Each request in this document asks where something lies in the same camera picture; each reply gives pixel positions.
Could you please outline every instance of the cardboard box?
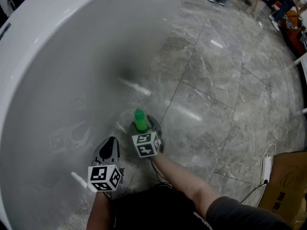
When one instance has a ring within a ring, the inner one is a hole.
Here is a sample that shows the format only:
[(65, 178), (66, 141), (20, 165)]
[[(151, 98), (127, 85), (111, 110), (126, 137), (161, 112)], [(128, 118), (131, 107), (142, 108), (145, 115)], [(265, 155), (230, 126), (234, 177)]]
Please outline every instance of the cardboard box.
[(298, 230), (307, 216), (306, 193), (307, 152), (278, 154), (258, 207), (276, 213)]

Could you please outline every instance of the green bottle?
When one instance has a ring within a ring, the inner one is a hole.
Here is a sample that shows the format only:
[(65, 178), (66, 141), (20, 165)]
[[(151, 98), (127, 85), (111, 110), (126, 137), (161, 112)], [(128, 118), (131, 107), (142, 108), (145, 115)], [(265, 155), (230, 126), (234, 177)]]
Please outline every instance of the green bottle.
[(143, 132), (147, 130), (147, 118), (140, 108), (137, 108), (134, 112), (134, 123), (138, 131)]

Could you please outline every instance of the gray sleeve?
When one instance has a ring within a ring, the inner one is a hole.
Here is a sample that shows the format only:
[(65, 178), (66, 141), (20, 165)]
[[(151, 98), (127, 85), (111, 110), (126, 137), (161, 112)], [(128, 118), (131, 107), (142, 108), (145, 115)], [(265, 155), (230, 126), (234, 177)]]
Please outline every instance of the gray sleeve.
[(209, 206), (206, 221), (213, 230), (291, 230), (286, 222), (273, 212), (246, 206), (224, 196)]

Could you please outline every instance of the white bathtub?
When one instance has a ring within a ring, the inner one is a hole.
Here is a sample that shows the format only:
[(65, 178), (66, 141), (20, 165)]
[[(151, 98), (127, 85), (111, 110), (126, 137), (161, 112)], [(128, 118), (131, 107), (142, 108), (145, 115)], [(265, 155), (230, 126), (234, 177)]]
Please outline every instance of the white bathtub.
[(26, 0), (0, 29), (0, 219), (64, 229), (177, 0)]

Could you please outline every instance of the white cube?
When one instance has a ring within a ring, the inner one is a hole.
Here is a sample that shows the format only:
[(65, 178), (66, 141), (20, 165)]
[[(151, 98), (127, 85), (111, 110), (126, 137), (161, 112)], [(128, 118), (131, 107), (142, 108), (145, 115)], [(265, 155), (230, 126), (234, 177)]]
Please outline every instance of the white cube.
[(92, 184), (97, 191), (116, 191), (121, 174), (116, 165), (88, 167), (88, 183)]
[(156, 132), (132, 136), (132, 140), (140, 158), (151, 157), (158, 154), (161, 141)]

